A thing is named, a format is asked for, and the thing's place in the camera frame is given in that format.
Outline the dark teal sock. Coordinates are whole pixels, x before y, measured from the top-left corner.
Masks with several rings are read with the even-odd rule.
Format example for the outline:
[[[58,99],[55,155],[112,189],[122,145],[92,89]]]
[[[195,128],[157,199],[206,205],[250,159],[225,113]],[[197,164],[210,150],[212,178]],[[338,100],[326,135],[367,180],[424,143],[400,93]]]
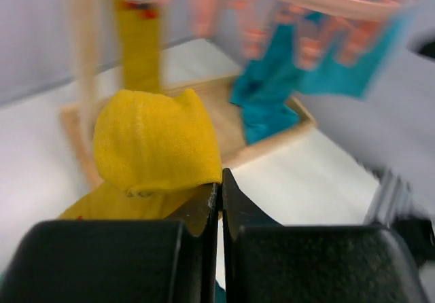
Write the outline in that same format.
[[[217,279],[215,280],[215,303],[226,303],[226,291]]]

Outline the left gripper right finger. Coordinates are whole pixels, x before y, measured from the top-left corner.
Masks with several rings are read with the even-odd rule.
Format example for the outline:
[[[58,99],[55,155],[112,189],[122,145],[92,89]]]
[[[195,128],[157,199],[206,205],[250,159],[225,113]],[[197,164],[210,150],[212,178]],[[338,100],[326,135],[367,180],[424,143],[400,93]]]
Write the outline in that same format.
[[[430,260],[430,221],[283,226],[223,171],[228,302],[427,302],[419,269]]]

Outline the yellow sock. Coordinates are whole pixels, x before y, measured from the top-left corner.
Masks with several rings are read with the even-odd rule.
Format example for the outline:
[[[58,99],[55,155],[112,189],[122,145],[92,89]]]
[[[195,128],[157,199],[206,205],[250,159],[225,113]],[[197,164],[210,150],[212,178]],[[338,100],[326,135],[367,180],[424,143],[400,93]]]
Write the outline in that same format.
[[[116,0],[124,87],[160,93],[159,9],[155,0]]]
[[[93,153],[102,184],[62,219],[163,219],[222,182],[213,124],[191,89],[175,97],[118,91],[97,118]]]

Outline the wooden clothes rack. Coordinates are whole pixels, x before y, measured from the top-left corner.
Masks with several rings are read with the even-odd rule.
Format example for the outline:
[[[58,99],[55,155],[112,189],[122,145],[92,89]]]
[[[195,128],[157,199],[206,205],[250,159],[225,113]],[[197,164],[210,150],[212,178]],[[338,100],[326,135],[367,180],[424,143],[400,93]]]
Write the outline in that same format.
[[[94,163],[92,140],[98,114],[109,99],[99,92],[98,28],[93,20],[95,0],[72,2],[71,22],[75,28],[74,44],[78,46],[75,55],[78,100],[61,108],[60,119],[89,186],[97,188],[103,180]],[[116,15],[116,0],[112,2]],[[298,123],[277,135],[248,145],[243,136],[239,110],[228,101],[235,79],[235,75],[221,75],[169,84],[160,76],[161,93],[174,97],[184,90],[193,89],[200,96],[217,132],[225,167],[241,166],[315,127],[314,117],[302,103],[290,98],[285,104],[297,113]]]

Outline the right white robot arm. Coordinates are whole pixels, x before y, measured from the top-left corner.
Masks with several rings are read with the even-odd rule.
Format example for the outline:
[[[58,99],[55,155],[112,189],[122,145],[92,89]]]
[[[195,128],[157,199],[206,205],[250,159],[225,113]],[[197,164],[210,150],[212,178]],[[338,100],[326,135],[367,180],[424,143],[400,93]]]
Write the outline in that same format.
[[[418,264],[434,260],[434,29],[393,53],[363,101],[304,97],[322,132],[374,171],[388,168],[411,185],[428,212],[395,224]]]

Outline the teal cloth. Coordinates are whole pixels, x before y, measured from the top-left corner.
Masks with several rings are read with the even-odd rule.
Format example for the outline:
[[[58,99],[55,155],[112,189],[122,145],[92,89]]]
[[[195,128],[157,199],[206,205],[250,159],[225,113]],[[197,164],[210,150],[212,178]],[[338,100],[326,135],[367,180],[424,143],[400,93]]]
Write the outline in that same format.
[[[295,126],[299,117],[285,101],[293,92],[305,95],[342,95],[362,98],[385,57],[394,48],[407,25],[407,16],[394,19],[381,32],[375,44],[355,65],[336,61],[334,42],[318,66],[311,71],[295,65],[296,46],[292,40],[296,27],[279,25],[266,54],[252,60],[234,83],[231,103],[241,109],[245,140],[254,144]]]

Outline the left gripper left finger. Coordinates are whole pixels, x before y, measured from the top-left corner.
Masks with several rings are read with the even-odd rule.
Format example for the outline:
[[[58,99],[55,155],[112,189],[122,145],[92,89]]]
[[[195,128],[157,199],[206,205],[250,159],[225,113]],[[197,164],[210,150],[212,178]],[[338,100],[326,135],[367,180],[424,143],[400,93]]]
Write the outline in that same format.
[[[160,220],[51,220],[22,238],[2,302],[213,302],[218,187]]]

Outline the pink round clip hanger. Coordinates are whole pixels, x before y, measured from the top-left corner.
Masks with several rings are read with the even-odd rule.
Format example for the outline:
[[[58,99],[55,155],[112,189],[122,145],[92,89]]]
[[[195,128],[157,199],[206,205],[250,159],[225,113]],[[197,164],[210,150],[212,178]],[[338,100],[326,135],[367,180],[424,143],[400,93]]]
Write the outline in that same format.
[[[259,59],[271,46],[275,29],[293,26],[296,62],[314,68],[344,35],[338,59],[350,65],[365,53],[381,30],[414,0],[191,0],[195,36],[210,37],[223,10],[234,10],[246,57]],[[172,0],[158,0],[168,5]]]

